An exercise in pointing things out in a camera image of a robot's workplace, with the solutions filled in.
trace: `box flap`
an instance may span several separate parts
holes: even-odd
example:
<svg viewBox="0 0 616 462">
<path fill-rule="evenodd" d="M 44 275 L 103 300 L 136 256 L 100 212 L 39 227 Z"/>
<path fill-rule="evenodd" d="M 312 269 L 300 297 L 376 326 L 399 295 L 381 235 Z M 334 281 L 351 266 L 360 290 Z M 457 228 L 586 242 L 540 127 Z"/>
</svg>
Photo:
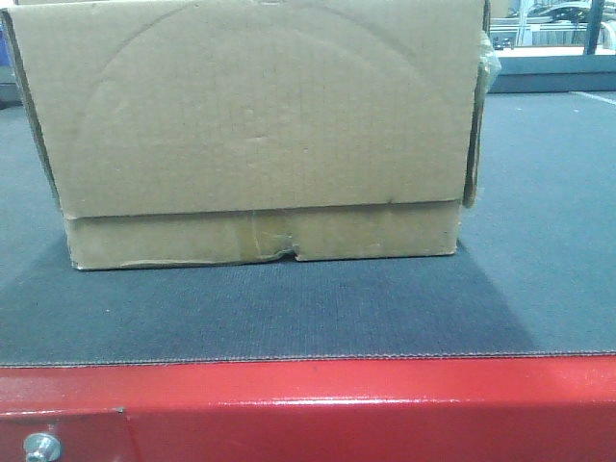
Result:
<svg viewBox="0 0 616 462">
<path fill-rule="evenodd" d="M 40 163 L 42 164 L 45 175 L 49 180 L 51 191 L 57 204 L 59 204 L 58 190 L 56 189 L 56 183 L 54 180 L 51 166 L 49 165 L 49 158 L 47 157 L 47 149 L 42 139 L 42 131 L 40 129 L 39 118 L 37 117 L 37 111 L 30 94 L 30 88 L 28 85 L 28 78 L 23 69 L 23 62 L 21 61 L 21 54 L 19 53 L 19 47 L 14 38 L 13 21 L 11 16 L 6 10 L 0 10 L 0 20 L 2 21 L 6 42 L 9 46 L 9 53 L 12 57 L 13 71 L 15 74 L 15 80 L 21 93 L 21 102 L 26 110 L 28 121 L 30 122 L 30 129 L 32 130 L 32 136 L 37 147 Z"/>
<path fill-rule="evenodd" d="M 483 3 L 8 12 L 76 218 L 461 199 Z"/>
<path fill-rule="evenodd" d="M 490 32 L 490 0 L 485 0 L 483 7 L 483 31 Z M 483 120 L 483 107 L 487 93 L 489 75 L 482 63 L 477 68 L 477 82 L 475 87 L 475 110 L 473 112 L 473 126 L 471 129 L 471 142 L 469 143 L 469 156 L 467 159 L 466 182 L 464 185 L 463 205 L 471 208 L 475 205 L 477 194 L 477 176 L 479 169 L 479 154 L 481 145 L 481 121 Z"/>
</svg>

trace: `torn cardboard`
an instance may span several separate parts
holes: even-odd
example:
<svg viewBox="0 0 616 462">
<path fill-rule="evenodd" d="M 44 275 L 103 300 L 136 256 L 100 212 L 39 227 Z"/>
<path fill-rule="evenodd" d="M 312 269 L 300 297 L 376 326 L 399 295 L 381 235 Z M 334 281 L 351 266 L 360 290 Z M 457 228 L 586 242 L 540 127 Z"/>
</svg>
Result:
<svg viewBox="0 0 616 462">
<path fill-rule="evenodd" d="M 483 0 L 3 11 L 80 269 L 452 253 L 484 16 Z"/>
</svg>

